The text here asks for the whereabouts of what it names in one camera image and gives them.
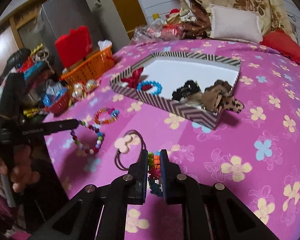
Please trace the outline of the person left hand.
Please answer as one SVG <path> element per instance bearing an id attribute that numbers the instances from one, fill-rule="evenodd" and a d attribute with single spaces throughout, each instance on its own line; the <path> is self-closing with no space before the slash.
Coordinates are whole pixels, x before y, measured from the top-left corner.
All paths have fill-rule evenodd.
<path id="1" fill-rule="evenodd" d="M 27 187 L 27 185 L 37 183 L 40 178 L 40 174 L 37 171 L 33 171 L 31 168 L 30 159 L 31 149 L 27 145 L 15 146 L 14 148 L 14 163 L 15 167 L 8 171 L 8 168 L 4 161 L 0 158 L 0 191 L 4 193 L 2 185 L 1 175 L 10 177 L 13 183 L 12 187 L 14 192 L 21 192 Z"/>

